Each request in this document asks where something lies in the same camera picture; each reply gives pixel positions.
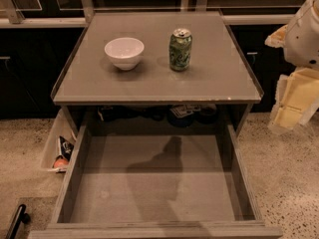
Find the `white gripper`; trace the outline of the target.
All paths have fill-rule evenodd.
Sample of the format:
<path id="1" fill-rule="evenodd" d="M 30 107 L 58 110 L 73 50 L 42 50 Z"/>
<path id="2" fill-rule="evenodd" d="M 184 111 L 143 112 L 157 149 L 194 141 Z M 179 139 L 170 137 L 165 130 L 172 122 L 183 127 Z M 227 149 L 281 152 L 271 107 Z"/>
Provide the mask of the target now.
<path id="1" fill-rule="evenodd" d="M 319 0 L 306 0 L 265 45 L 284 47 L 285 60 L 297 66 L 289 76 L 279 77 L 268 125 L 273 133 L 286 133 L 306 125 L 319 109 Z"/>

